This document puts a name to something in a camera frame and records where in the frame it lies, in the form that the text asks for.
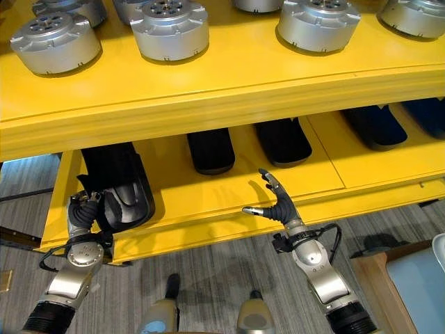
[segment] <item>wire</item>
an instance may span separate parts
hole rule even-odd
[[[54,248],[51,248],[50,250],[48,250],[40,259],[39,267],[41,269],[44,269],[47,271],[52,271],[53,273],[57,273],[58,269],[51,268],[45,263],[45,260],[48,257],[53,255],[56,251],[59,251],[60,249],[66,250],[67,248],[72,247],[74,245],[82,244],[84,242],[92,242],[92,241],[97,242],[103,248],[110,248],[113,245],[113,234],[111,234],[110,232],[100,232],[97,234],[89,233],[89,234],[80,235],[78,237],[73,237],[72,239],[69,239],[65,245],[54,247]]]
[[[66,249],[66,248],[68,248],[68,247],[71,247],[71,246],[73,246],[73,245],[75,245],[75,244],[80,244],[80,243],[82,243],[82,242],[85,242],[85,241],[80,241],[80,240],[79,240],[79,241],[75,241],[75,242],[67,242],[65,245],[51,248],[51,249],[48,250],[48,251],[42,256],[42,258],[40,259],[39,267],[40,267],[41,269],[46,270],[46,271],[52,271],[53,273],[58,273],[58,269],[48,267],[47,264],[45,263],[45,260],[46,260],[48,257],[50,257],[51,255],[53,255],[56,251],[59,251],[60,249]]]
[[[316,235],[312,236],[312,237],[305,237],[304,239],[300,240],[294,247],[293,249],[296,249],[297,247],[299,247],[301,244],[311,241],[311,240],[318,240],[319,237],[321,237],[325,232],[332,230],[332,229],[337,229],[337,233],[335,234],[335,240],[334,240],[334,245],[332,246],[331,249],[331,253],[329,255],[329,263],[332,263],[332,261],[334,261],[334,257],[335,254],[337,253],[337,249],[339,247],[339,244],[341,242],[341,228],[340,226],[338,226],[336,223],[331,223],[331,224],[327,224],[326,226],[316,229],[316,230],[309,230],[309,231],[305,231],[305,233],[310,233],[310,232],[315,232]]]

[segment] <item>robotic finger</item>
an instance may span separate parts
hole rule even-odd
[[[267,170],[259,170],[267,187],[277,196],[277,203],[269,208],[244,207],[243,212],[280,221],[287,236],[274,235],[277,253],[292,253],[297,266],[305,273],[316,300],[336,334],[374,333],[376,327],[360,304],[343,276],[332,267],[336,249],[341,241],[337,224],[308,230],[290,196],[278,180]],[[318,238],[326,231],[337,229],[330,256]]]

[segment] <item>black object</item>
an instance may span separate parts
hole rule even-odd
[[[85,190],[102,193],[97,223],[104,232],[139,226],[154,214],[154,199],[144,166],[132,143],[82,150],[88,175],[79,175]]]
[[[345,109],[342,114],[363,143],[372,150],[390,150],[407,139],[405,130],[388,106],[383,109],[378,106]]]
[[[70,327],[76,310],[74,308],[50,303],[40,302],[26,320],[23,331],[35,331],[47,334],[63,334]]]
[[[235,153],[228,128],[187,134],[196,171],[204,175],[227,172],[235,164]]]
[[[293,167],[312,154],[298,118],[256,123],[255,129],[267,159],[274,166]]]
[[[167,278],[167,287],[165,289],[165,298],[166,299],[174,299],[178,297],[179,287],[181,286],[181,277],[178,273],[172,273]],[[179,331],[179,320],[181,318],[181,310],[176,307],[176,330]]]
[[[167,299],[176,299],[179,294],[181,278],[178,273],[172,273],[167,278],[167,288],[165,289],[165,297]]]
[[[430,136],[445,139],[445,99],[436,98],[402,102],[402,105]]]
[[[336,334],[367,334],[377,330],[358,301],[328,313],[326,317]]]
[[[371,256],[408,244],[409,242],[405,240],[398,241],[395,237],[387,233],[367,235],[363,239],[364,250],[355,252],[350,258],[353,259],[355,257]]]
[[[263,295],[261,294],[261,291],[259,290],[252,290],[250,292],[250,299],[263,299]]]

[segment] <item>yellow shelf edge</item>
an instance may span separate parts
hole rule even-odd
[[[423,195],[413,196],[413,190],[422,189]],[[437,197],[443,196],[445,194],[445,181],[441,179],[432,180],[425,182],[422,187],[420,185],[408,185],[402,186],[395,189],[387,189],[384,191],[376,191],[374,193],[361,194],[358,196],[350,196],[337,200],[327,200],[325,202],[320,202],[316,206],[320,209],[324,207],[324,211],[329,211],[330,208],[338,207],[339,203],[342,204],[343,207],[350,207],[352,211],[347,211],[342,214],[336,214],[334,216],[326,216],[324,218],[306,221],[307,225],[313,225],[317,223],[322,223],[325,221],[337,220],[340,218],[356,216],[360,214],[365,214],[369,212],[374,212],[382,209],[390,209],[392,207],[398,207],[401,205],[413,204],[416,202],[423,202],[427,200],[432,200]],[[378,204],[369,205],[368,207],[361,206],[354,208],[354,205],[357,203],[357,199],[360,199],[360,202],[363,204],[364,202],[372,203],[377,201]],[[308,208],[304,205],[299,206],[299,211],[304,212]],[[213,222],[202,222],[196,225],[185,227],[184,231],[187,235],[201,235],[202,238],[200,240],[192,239],[192,242],[184,241],[183,243],[179,243],[173,246],[175,238],[172,239],[172,235],[176,234],[176,231],[166,230],[164,232],[157,232],[154,234],[147,234],[145,236],[137,236],[132,238],[122,238],[117,239],[115,244],[115,255],[113,259],[114,264],[120,264],[129,260],[137,260],[143,257],[149,257],[154,255],[159,255],[163,253],[169,253],[173,251],[179,251],[183,249],[193,248],[197,246],[205,246],[209,244],[214,244],[222,241],[229,241],[233,239],[239,239],[244,237],[252,237],[258,234],[264,234],[269,232],[278,232],[283,230],[283,227],[276,222],[267,221],[261,217],[253,217],[255,223],[261,225],[261,228],[255,230],[249,230],[246,232],[245,226],[243,226],[243,221],[252,220],[251,217],[241,216],[239,214],[237,218],[233,218],[232,220],[221,220],[221,221],[213,221]],[[270,222],[269,226],[264,226],[264,221]],[[217,225],[223,225],[227,227],[227,224],[230,225],[230,231],[226,234],[221,233],[217,234],[216,232],[212,232],[212,229],[218,229]],[[134,244],[142,244],[146,245],[146,248],[151,248],[149,250],[140,248],[136,252],[131,247],[136,247]],[[152,245],[157,245],[158,248],[153,249]]]
[[[426,68],[405,73],[398,69],[398,74],[382,70],[369,77],[341,74],[324,82],[301,79],[297,86],[274,83],[257,92],[237,88],[0,122],[0,161],[445,95],[445,65]],[[329,93],[321,99],[320,91]]]

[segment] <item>robotic hand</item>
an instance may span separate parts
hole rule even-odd
[[[303,270],[321,310],[336,334],[374,333],[376,327],[360,304],[354,291],[332,267],[335,250],[341,241],[337,224],[308,230],[284,187],[267,170],[260,169],[266,187],[277,196],[277,203],[269,208],[244,207],[243,212],[280,221],[287,237],[274,235],[277,253],[292,253],[296,264]],[[330,256],[317,240],[325,231],[336,228],[337,235]]]
[[[63,334],[71,324],[91,287],[92,277],[99,271],[104,259],[104,248],[111,247],[113,235],[93,234],[91,226],[97,215],[100,194],[91,197],[81,191],[70,198],[68,231],[70,239],[64,246],[52,248],[40,262],[40,267],[57,272],[51,284],[40,297],[34,311],[20,333]],[[67,261],[58,271],[45,264],[45,259],[64,248]]]

